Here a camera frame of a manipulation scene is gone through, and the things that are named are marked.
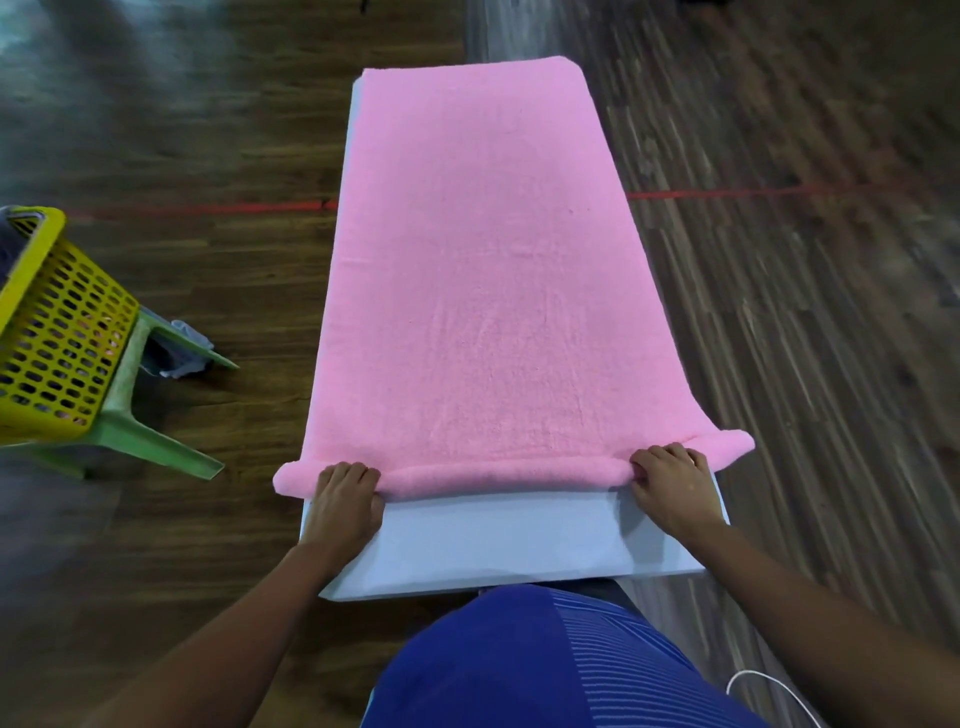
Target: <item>yellow basket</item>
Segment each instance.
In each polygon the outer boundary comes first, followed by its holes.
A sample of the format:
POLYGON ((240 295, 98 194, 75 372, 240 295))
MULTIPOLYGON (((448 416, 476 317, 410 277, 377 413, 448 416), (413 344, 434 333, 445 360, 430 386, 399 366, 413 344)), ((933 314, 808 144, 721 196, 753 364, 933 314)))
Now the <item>yellow basket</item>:
POLYGON ((139 304, 63 237, 60 210, 13 207, 7 219, 29 242, 0 290, 0 445, 74 440, 103 404, 139 304))

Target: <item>gray cloth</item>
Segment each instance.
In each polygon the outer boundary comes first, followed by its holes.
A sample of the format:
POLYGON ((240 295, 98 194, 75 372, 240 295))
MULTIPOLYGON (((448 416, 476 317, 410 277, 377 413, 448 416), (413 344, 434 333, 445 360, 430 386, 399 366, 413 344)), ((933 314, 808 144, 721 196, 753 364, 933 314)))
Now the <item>gray cloth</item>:
MULTIPOLYGON (((166 321, 157 316, 149 308, 140 306, 140 310, 159 321, 166 321)), ((170 322, 170 326, 191 341, 200 344, 204 349, 213 350, 213 343, 184 321, 172 321, 170 322)), ((143 350, 140 369, 149 375, 168 376, 173 379, 179 379, 181 376, 202 372, 209 363, 210 360, 202 354, 185 349, 172 339, 168 339, 165 336, 151 336, 147 340, 146 348, 143 350)))
POLYGON ((10 206, 0 207, 0 282, 6 283, 13 266, 27 247, 27 239, 10 224, 10 206))

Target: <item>red line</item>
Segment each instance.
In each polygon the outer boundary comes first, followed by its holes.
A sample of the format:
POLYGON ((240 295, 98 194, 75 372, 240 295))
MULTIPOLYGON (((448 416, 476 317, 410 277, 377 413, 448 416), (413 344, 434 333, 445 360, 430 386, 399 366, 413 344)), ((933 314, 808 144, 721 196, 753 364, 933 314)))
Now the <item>red line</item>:
MULTIPOLYGON (((755 187, 742 189, 663 189, 627 192, 628 200, 709 200, 750 197, 837 197, 871 192, 904 192, 932 183, 868 182, 864 184, 800 184, 793 187, 755 187)), ((227 205, 129 206, 105 207, 92 211, 73 211, 76 217, 101 220, 131 217, 201 217, 205 215, 270 215, 283 212, 335 212, 336 198, 286 203, 233 203, 227 205)))

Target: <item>hand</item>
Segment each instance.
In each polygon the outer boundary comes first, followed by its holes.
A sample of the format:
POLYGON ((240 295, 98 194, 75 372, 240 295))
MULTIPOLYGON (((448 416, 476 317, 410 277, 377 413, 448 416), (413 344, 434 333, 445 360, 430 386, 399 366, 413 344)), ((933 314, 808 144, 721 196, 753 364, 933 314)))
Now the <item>hand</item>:
POLYGON ((669 536, 686 545, 716 524, 726 525, 707 458, 680 443, 630 456, 636 504, 669 536))
POLYGON ((330 570, 340 573, 364 549, 383 523, 383 498, 373 492, 380 471, 363 463, 338 463, 317 478, 310 515, 299 547, 315 549, 330 570))

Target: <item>person's left hand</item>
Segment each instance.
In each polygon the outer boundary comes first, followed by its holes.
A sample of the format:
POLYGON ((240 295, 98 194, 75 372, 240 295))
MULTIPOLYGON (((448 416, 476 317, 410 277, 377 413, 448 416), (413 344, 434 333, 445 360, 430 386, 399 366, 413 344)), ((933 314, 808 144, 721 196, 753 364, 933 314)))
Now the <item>person's left hand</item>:
POLYGON ((380 471, 338 463, 317 479, 300 546, 316 550, 336 576, 364 549, 383 522, 383 498, 373 492, 380 471))

